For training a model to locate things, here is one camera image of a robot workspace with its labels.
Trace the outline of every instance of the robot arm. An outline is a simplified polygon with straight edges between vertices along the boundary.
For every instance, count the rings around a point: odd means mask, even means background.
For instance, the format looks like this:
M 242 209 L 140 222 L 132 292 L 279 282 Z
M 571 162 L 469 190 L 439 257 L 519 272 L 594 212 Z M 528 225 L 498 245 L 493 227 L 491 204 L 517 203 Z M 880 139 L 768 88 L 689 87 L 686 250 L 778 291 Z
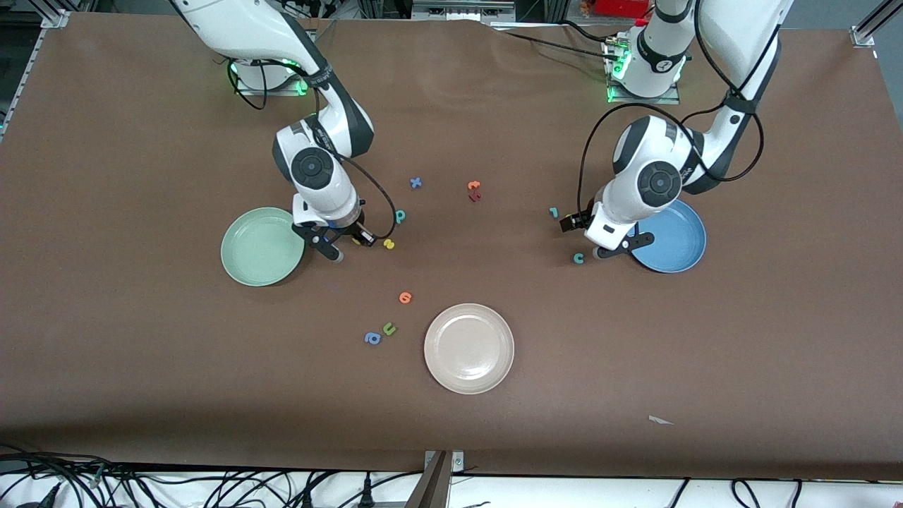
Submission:
M 213 51 L 237 60 L 282 62 L 326 98 L 325 108 L 279 130 L 273 142 L 276 166 L 298 192 L 294 230 L 333 261 L 341 260 L 341 252 L 331 245 L 335 237 L 323 236 L 326 229 L 372 245 L 376 238 L 362 224 L 363 202 L 338 158 L 366 153 L 373 124 L 304 29 L 266 0 L 170 2 Z
M 615 146 L 615 178 L 596 193 L 588 211 L 566 217 L 563 230 L 585 227 L 588 239 L 615 250 L 638 221 L 667 208 L 682 189 L 698 194 L 719 183 L 705 172 L 699 155 L 709 173 L 716 177 L 727 173 L 780 54 L 777 37 L 770 37 L 789 2 L 760 0 L 756 4 L 745 9 L 742 19 L 730 0 L 707 0 L 699 13 L 703 37 L 728 62 L 731 81 L 738 85 L 746 81 L 742 97 L 729 91 L 709 131 L 688 129 L 692 139 L 679 126 L 654 116 L 630 124 Z

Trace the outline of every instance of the tabletop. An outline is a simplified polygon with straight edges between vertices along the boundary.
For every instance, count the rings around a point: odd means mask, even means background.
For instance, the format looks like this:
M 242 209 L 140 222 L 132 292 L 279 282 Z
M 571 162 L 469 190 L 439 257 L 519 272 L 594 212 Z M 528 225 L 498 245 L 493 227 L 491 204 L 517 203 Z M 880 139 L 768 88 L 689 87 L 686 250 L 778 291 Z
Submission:
M 870 51 L 841 31 L 781 40 L 759 166 L 682 198 L 708 248 L 662 275 L 574 264 L 591 244 L 549 216 L 574 211 L 611 107 L 598 59 L 472 22 L 337 22 L 318 44 L 376 130 L 357 160 L 407 218 L 392 250 L 308 249 L 254 288 L 223 270 L 222 235 L 291 208 L 272 139 L 312 98 L 247 107 L 177 16 L 73 14 L 0 146 L 0 435 L 144 462 L 399 470 L 454 448 L 490 473 L 900 478 L 903 137 Z M 723 96 L 703 59 L 683 74 L 678 116 Z M 645 114 L 600 130 L 587 198 Z M 736 165 L 755 144 L 751 129 Z M 515 337 L 507 378 L 477 396 L 424 362 L 427 327 L 462 302 Z

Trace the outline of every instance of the paper scrap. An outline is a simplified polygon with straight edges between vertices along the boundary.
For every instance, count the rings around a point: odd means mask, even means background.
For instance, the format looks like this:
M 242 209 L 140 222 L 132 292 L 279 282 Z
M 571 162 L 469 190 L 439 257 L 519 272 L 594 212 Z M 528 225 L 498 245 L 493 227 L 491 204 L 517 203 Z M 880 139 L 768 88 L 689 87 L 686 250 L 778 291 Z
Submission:
M 671 423 L 670 421 L 668 421 L 666 419 L 657 418 L 652 415 L 649 415 L 649 420 L 656 422 L 658 425 L 674 425 L 673 423 Z

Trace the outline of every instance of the red object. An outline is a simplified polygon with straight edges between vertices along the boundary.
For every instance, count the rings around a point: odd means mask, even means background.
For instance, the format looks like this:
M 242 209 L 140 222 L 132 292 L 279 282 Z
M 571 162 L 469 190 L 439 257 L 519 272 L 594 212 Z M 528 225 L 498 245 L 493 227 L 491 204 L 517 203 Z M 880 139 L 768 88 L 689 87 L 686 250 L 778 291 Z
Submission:
M 596 0 L 596 14 L 624 18 L 641 18 L 649 8 L 649 0 Z

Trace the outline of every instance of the green plate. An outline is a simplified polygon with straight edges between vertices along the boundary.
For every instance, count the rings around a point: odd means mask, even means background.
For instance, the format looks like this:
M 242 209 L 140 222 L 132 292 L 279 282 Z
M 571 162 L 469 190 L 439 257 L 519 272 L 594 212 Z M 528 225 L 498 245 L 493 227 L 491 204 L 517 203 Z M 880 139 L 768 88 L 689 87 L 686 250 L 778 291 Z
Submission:
M 278 208 L 258 208 L 238 217 L 219 250 L 226 273 L 254 287 L 288 277 L 303 253 L 304 240 L 292 231 L 292 214 Z

